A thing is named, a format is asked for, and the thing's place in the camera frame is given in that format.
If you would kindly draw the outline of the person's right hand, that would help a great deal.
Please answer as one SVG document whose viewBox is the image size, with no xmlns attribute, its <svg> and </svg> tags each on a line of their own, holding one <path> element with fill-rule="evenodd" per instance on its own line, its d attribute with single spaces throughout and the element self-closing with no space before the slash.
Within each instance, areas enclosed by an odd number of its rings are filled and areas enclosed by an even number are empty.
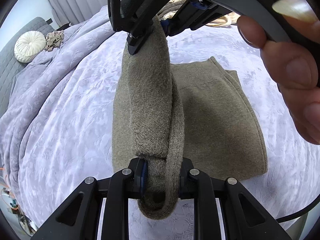
<svg viewBox="0 0 320 240">
<path fill-rule="evenodd" d="M 319 42 L 319 19 L 306 0 L 279 0 L 275 12 L 306 38 Z M 311 53 L 295 43 L 273 42 L 255 20 L 241 16 L 237 21 L 242 38 L 254 48 L 277 83 L 298 133 L 308 142 L 319 144 L 318 68 Z"/>
</svg>

